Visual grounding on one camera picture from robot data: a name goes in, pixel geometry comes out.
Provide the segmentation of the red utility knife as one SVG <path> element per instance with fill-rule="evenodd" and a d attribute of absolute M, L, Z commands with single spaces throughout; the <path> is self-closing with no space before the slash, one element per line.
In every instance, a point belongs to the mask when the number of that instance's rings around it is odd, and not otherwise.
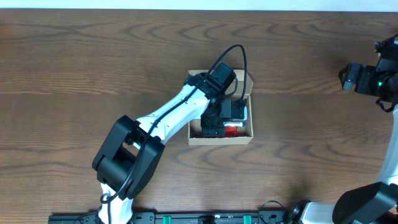
<path fill-rule="evenodd" d="M 193 138 L 236 138 L 240 137 L 240 134 L 238 132 L 233 132 L 233 133 L 226 133 L 224 135 L 218 135 L 218 136 L 204 136 L 202 133 L 194 135 Z"/>

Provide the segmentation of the brown cardboard box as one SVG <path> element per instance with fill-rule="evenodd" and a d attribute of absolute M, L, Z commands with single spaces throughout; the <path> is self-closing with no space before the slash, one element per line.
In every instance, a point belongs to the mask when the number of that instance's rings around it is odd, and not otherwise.
<path fill-rule="evenodd" d="M 188 75 L 196 75 L 197 73 L 207 72 L 206 70 L 188 70 Z M 234 70 L 238 79 L 238 88 L 234 95 L 231 97 L 232 100 L 238 100 L 243 92 L 244 84 L 244 70 Z M 228 87 L 226 93 L 232 93 L 234 90 L 235 81 Z M 238 136 L 227 136 L 222 138 L 206 138 L 201 135 L 200 116 L 199 119 L 191 120 L 188 126 L 188 144 L 190 146 L 224 146 L 224 145 L 247 145 L 254 137 L 253 126 L 252 126 L 252 106 L 251 106 L 251 91 L 253 87 L 253 81 L 249 74 L 246 76 L 246 90 L 244 99 L 247 100 L 247 119 L 245 120 L 244 127 L 238 127 Z"/>

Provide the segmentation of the blue marker pen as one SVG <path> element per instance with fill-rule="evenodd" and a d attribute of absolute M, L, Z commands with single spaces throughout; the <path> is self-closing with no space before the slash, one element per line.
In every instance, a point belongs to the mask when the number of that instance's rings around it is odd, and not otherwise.
<path fill-rule="evenodd" d="M 241 128 L 245 127 L 245 122 L 242 121 L 227 121 L 223 123 L 224 127 L 236 127 L 236 128 Z"/>

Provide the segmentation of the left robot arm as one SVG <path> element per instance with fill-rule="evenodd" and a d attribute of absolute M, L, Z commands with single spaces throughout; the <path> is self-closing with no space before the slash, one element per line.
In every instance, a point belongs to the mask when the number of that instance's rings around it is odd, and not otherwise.
<path fill-rule="evenodd" d="M 228 135 L 226 122 L 246 117 L 245 99 L 233 102 L 226 92 L 231 84 L 237 75 L 221 63 L 188 76 L 179 94 L 151 114 L 113 124 L 92 163 L 103 190 L 98 223 L 132 222 L 134 198 L 154 175 L 165 143 L 186 124 L 199 119 L 201 135 L 216 138 Z"/>

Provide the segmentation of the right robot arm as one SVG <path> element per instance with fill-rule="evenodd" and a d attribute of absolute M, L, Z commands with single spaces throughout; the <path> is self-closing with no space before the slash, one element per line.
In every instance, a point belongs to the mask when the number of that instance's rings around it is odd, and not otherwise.
<path fill-rule="evenodd" d="M 349 63 L 338 77 L 343 90 L 377 97 L 376 104 L 392 113 L 387 153 L 374 183 L 345 192 L 336 203 L 309 200 L 298 204 L 292 223 L 397 223 L 397 36 L 376 42 L 375 66 Z"/>

